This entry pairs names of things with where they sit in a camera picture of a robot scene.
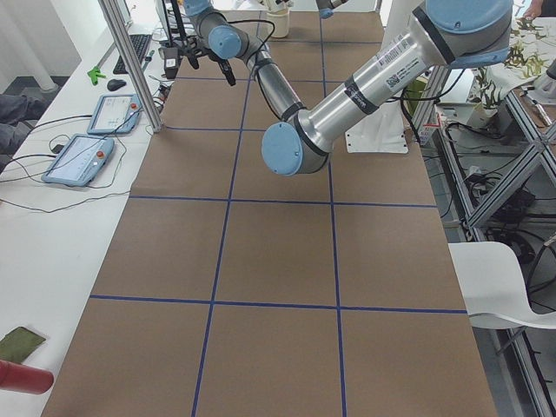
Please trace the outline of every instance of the keyboard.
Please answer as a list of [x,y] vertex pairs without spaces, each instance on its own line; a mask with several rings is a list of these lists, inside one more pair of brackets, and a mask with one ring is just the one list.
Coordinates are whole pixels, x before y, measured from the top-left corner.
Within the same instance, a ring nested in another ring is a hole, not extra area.
[[[150,45],[150,35],[129,35],[131,38],[131,43],[133,44],[133,49],[136,50],[137,59],[139,63],[142,63],[143,58],[147,55]],[[125,69],[125,63],[123,63],[122,57],[118,58],[118,62],[112,71],[114,74],[127,74],[128,71]]]

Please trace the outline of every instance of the computer mouse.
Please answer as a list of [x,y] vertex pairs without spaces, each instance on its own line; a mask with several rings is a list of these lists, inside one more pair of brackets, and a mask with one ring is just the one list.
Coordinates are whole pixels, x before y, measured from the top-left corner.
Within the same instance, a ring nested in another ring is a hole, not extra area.
[[117,89],[120,89],[121,87],[123,87],[125,84],[127,84],[124,80],[117,80],[117,79],[112,79],[110,81],[108,81],[108,84],[106,84],[106,88],[109,91],[116,91]]

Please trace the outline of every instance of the chair seat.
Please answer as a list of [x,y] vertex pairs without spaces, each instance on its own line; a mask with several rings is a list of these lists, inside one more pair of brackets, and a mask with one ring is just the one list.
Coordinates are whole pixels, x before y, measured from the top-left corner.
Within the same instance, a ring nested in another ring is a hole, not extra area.
[[556,328],[556,313],[531,310],[520,264],[507,245],[471,242],[448,246],[472,326]]

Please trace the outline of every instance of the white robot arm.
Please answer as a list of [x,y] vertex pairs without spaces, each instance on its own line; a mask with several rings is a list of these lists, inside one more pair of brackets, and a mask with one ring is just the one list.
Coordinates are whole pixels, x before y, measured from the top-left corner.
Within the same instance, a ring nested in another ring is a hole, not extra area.
[[506,59],[513,0],[426,0],[406,33],[363,64],[314,109],[306,109],[261,41],[227,24],[209,0],[186,0],[195,31],[223,59],[239,57],[281,117],[262,139],[262,156],[276,174],[323,168],[334,141],[434,65],[473,68]]

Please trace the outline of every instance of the red cylinder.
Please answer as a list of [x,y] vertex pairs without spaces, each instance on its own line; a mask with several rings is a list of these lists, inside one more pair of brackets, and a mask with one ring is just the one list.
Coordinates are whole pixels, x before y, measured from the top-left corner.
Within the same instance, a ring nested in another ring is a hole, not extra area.
[[47,392],[54,383],[54,375],[43,369],[0,361],[0,389],[27,394]]

